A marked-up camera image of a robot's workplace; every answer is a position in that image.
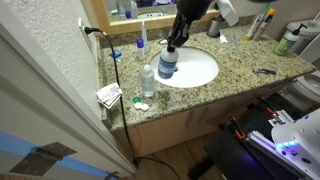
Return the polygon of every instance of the bottle label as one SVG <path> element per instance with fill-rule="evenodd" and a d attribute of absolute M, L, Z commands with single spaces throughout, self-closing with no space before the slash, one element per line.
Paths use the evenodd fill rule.
<path fill-rule="evenodd" d="M 294 45 L 294 43 L 295 41 L 290 41 L 286 38 L 283 38 L 281 39 L 274 51 L 279 55 L 285 55 L 289 51 L 289 49 Z"/>
<path fill-rule="evenodd" d="M 163 79 L 169 79 L 172 77 L 176 68 L 177 62 L 166 62 L 160 57 L 158 75 Z"/>

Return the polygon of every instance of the power cord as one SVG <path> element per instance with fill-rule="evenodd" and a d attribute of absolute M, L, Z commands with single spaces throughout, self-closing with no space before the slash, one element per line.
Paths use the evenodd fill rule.
<path fill-rule="evenodd" d="M 100 33 L 102 33 L 102 34 L 106 37 L 106 39 L 107 39 L 107 41 L 108 41 L 108 43 L 109 43 L 109 46 L 110 46 L 110 48 L 111 48 L 111 52 L 112 52 L 112 56 L 111 56 L 111 57 L 113 58 L 114 69 L 115 69 L 115 71 L 116 71 L 117 83 L 118 83 L 119 86 L 120 86 L 117 60 L 116 60 L 116 58 L 115 58 L 115 56 L 114 56 L 114 55 L 115 55 L 115 53 L 114 53 L 114 48 L 113 48 L 113 45 L 112 45 L 112 43 L 111 43 L 111 40 L 110 40 L 109 36 L 107 35 L 107 33 L 101 31 L 99 28 L 84 27 L 84 31 L 86 32 L 86 34 L 90 34 L 90 33 L 92 33 L 92 32 L 100 32 Z M 128 142 L 129 142 L 129 145 L 130 145 L 130 148 L 131 148 L 131 151 L 132 151 L 132 155 L 133 155 L 133 157 L 134 157 L 134 156 L 135 156 L 135 155 L 134 155 L 135 153 L 134 153 L 134 149 L 133 149 L 131 140 L 130 140 L 130 138 L 129 138 L 128 127 L 127 127 L 127 123 L 126 123 L 126 117 L 125 117 L 125 114 L 124 114 L 124 106 L 123 106 L 122 96 L 120 96 L 120 104 L 121 104 L 121 112 L 122 112 L 121 114 L 122 114 L 122 121 L 123 121 L 124 131 L 125 131 L 127 140 L 128 140 Z"/>
<path fill-rule="evenodd" d="M 165 166 L 167 166 L 168 168 L 170 168 L 175 174 L 176 176 L 178 177 L 179 180 L 181 180 L 180 176 L 178 175 L 178 173 L 167 163 L 163 162 L 163 161 L 159 161 L 159 160 L 156 160 L 156 159 L 151 159 L 151 158 L 146 158 L 146 157 L 137 157 L 138 159 L 147 159 L 149 161 L 154 161 L 154 162 L 157 162 L 157 163 L 160 163 L 160 164 L 163 164 Z"/>
<path fill-rule="evenodd" d="M 86 34 L 91 34 L 92 32 L 100 32 L 102 33 L 107 41 L 108 41 L 108 44 L 111 48 L 111 52 L 112 52 L 112 58 L 113 58 L 113 64 L 114 64 L 114 69 L 116 71 L 116 79 L 117 79 L 117 83 L 119 84 L 120 86 L 120 80 L 119 80 L 119 73 L 118 73 L 118 66 L 117 66 L 117 60 L 116 60 L 116 57 L 115 57 L 115 53 L 114 53 L 114 48 L 113 48 L 113 45 L 111 43 L 111 40 L 110 40 L 110 37 L 107 35 L 107 33 L 105 33 L 104 31 L 101 31 L 99 28 L 90 28 L 90 27 L 84 27 L 84 31 Z M 134 153 L 134 149 L 133 149 L 133 145 L 131 143 L 131 140 L 130 140 L 130 137 L 129 137 L 129 133 L 128 133 L 128 127 L 127 127 L 127 122 L 126 122 L 126 117 L 125 117 L 125 114 L 124 114 L 124 105 L 123 105 L 123 100 L 122 100 L 122 96 L 120 96 L 120 104 L 121 104 L 121 114 L 122 114 L 122 121 L 123 121 L 123 126 L 124 126 L 124 130 L 125 130 L 125 134 L 126 134 L 126 138 L 128 140 L 128 143 L 130 145 L 130 148 L 131 148 L 131 151 L 132 151 L 132 154 L 133 154 L 133 157 L 135 157 L 135 153 Z M 154 162 L 158 162 L 160 164 L 163 164 L 167 167 L 169 167 L 178 177 L 179 180 L 181 180 L 180 176 L 178 175 L 178 173 L 167 163 L 163 162 L 163 161 L 159 161 L 159 160 L 156 160 L 156 159 L 151 159 L 151 158 L 146 158 L 146 157 L 135 157 L 135 164 L 137 165 L 137 162 L 136 162 L 136 159 L 146 159 L 146 160 L 149 160 L 149 161 L 154 161 Z"/>

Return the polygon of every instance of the white door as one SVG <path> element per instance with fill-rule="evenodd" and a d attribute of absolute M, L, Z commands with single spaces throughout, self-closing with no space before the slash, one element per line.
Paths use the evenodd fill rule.
<path fill-rule="evenodd" d="M 55 142 L 76 153 L 38 177 L 104 179 L 109 173 L 119 177 L 135 173 L 110 132 L 52 62 L 45 61 L 47 55 L 30 34 L 19 34 L 15 29 L 24 27 L 6 17 L 0 16 L 0 173 L 10 174 L 28 149 Z"/>

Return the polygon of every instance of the spray bottle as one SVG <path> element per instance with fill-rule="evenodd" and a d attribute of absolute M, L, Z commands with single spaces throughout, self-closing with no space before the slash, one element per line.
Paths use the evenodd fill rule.
<path fill-rule="evenodd" d="M 158 66 L 159 77 L 161 77 L 162 79 L 170 79 L 173 76 L 178 58 L 179 54 L 175 50 L 175 48 L 164 48 L 160 53 Z"/>
<path fill-rule="evenodd" d="M 277 47 L 274 49 L 273 53 L 279 56 L 286 56 L 289 49 L 296 43 L 299 39 L 298 34 L 302 27 L 308 28 L 304 24 L 300 24 L 299 28 L 294 30 L 292 33 L 287 33 L 279 42 Z"/>

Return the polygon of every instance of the bathroom vanity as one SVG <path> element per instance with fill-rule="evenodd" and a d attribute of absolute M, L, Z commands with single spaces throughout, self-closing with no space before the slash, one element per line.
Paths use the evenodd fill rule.
<path fill-rule="evenodd" d="M 145 156 L 164 148 L 185 142 L 201 135 L 214 132 L 217 125 L 228 121 L 230 116 L 239 117 L 247 111 L 247 105 L 256 102 L 258 96 L 268 97 L 291 83 L 294 78 L 316 70 L 299 56 L 291 53 L 280 57 L 272 53 L 277 42 L 262 36 L 260 41 L 245 41 L 250 26 L 223 29 L 228 40 L 237 38 L 237 49 L 230 44 L 221 44 L 219 39 L 210 38 L 205 32 L 191 34 L 185 46 L 201 49 L 211 54 L 219 65 L 218 76 L 208 84 L 195 88 L 174 88 L 156 82 L 153 103 L 147 112 L 136 110 L 132 99 L 141 97 L 139 73 L 145 64 L 164 46 L 159 40 L 149 41 L 146 59 L 136 57 L 136 45 L 115 47 L 122 52 L 118 64 L 120 87 L 128 131 L 136 156 Z M 101 49 L 101 86 L 116 82 L 113 61 L 108 57 L 109 49 Z M 273 74 L 254 74 L 253 69 L 275 70 Z M 114 137 L 127 147 L 123 129 L 120 103 L 103 113 L 103 121 Z"/>

